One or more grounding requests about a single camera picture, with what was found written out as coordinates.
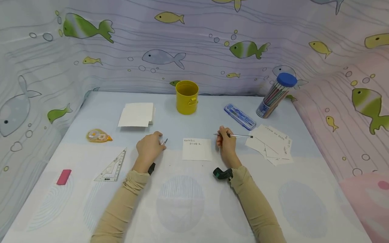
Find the blue cap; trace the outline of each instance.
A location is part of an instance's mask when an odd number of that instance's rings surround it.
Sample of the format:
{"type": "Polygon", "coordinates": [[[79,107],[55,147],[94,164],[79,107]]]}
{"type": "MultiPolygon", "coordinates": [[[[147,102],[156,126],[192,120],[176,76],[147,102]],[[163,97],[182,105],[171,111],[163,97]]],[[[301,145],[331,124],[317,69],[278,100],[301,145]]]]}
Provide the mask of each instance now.
{"type": "Polygon", "coordinates": [[[280,73],[277,76],[277,82],[284,87],[293,87],[297,84],[297,79],[289,73],[280,73]]]}

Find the yellow cup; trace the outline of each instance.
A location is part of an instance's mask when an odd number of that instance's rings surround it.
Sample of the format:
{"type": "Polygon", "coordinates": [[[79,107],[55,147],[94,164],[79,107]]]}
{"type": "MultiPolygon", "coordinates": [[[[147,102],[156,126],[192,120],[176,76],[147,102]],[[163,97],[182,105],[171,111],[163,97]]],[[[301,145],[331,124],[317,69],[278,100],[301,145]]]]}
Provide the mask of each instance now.
{"type": "Polygon", "coordinates": [[[182,115],[193,114],[197,109],[198,86],[195,82],[183,80],[176,84],[177,111],[182,115]]]}

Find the hand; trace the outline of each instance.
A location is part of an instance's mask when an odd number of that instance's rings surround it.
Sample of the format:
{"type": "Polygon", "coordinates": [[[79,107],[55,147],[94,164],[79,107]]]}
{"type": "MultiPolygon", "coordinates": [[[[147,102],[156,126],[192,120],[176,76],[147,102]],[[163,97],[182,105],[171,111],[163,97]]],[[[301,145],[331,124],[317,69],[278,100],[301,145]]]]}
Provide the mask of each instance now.
{"type": "Polygon", "coordinates": [[[216,139],[216,145],[221,150],[221,159],[226,163],[228,168],[239,168],[242,163],[235,152],[237,138],[228,137],[227,133],[233,133],[229,128],[224,128],[224,126],[221,126],[217,132],[221,134],[221,136],[218,135],[216,139]]]}
{"type": "Polygon", "coordinates": [[[162,133],[157,131],[145,136],[137,143],[138,158],[132,170],[139,173],[147,173],[154,160],[166,149],[166,146],[161,145],[159,141],[160,136],[162,136],[162,133]]]}

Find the beige sleeve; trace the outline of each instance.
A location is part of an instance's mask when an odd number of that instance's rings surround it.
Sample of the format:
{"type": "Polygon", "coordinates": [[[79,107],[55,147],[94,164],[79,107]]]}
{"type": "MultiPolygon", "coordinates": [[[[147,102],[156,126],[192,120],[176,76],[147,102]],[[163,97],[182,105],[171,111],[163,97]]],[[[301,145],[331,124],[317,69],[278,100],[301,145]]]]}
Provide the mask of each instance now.
{"type": "Polygon", "coordinates": [[[274,212],[246,167],[232,169],[231,186],[240,199],[247,220],[260,243],[286,243],[274,212]]]}
{"type": "Polygon", "coordinates": [[[92,235],[91,243],[123,242],[123,236],[128,227],[127,224],[131,218],[135,201],[149,177],[150,175],[147,173],[140,174],[136,171],[127,173],[122,186],[117,190],[105,209],[92,235]]]}

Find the green fish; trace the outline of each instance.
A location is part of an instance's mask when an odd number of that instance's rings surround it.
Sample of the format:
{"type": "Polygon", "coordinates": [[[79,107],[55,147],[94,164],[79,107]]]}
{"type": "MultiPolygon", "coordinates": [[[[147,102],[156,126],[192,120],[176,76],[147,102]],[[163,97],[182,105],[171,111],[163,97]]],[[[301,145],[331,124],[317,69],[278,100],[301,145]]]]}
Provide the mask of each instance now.
{"type": "Polygon", "coordinates": [[[237,58],[247,58],[249,56],[255,55],[257,59],[261,59],[262,53],[267,52],[268,46],[270,46],[270,43],[265,43],[258,49],[254,42],[245,40],[231,46],[230,51],[237,58]]]}
{"type": "Polygon", "coordinates": [[[67,13],[65,16],[65,21],[63,22],[63,34],[65,36],[84,39],[100,34],[109,42],[113,43],[114,41],[111,40],[112,36],[109,34],[109,32],[115,33],[115,30],[112,29],[111,20],[101,21],[97,29],[93,24],[91,24],[83,17],[77,14],[67,13]]]}
{"type": "Polygon", "coordinates": [[[288,95],[286,96],[286,98],[291,99],[292,103],[295,102],[295,101],[298,101],[298,100],[296,99],[296,97],[293,97],[293,95],[291,95],[291,94],[288,94],[288,95]]]}
{"type": "Polygon", "coordinates": [[[380,116],[382,96],[378,92],[371,89],[353,89],[351,100],[356,111],[371,118],[371,134],[374,135],[380,126],[389,131],[389,115],[380,116]]]}
{"type": "Polygon", "coordinates": [[[63,109],[63,110],[51,110],[47,114],[47,118],[49,119],[49,122],[53,124],[53,122],[63,117],[66,113],[71,113],[72,110],[70,109],[70,103],[63,109]]]}
{"type": "Polygon", "coordinates": [[[181,80],[175,80],[175,81],[171,81],[169,84],[173,85],[173,86],[176,86],[178,84],[178,82],[180,82],[181,80]]]}

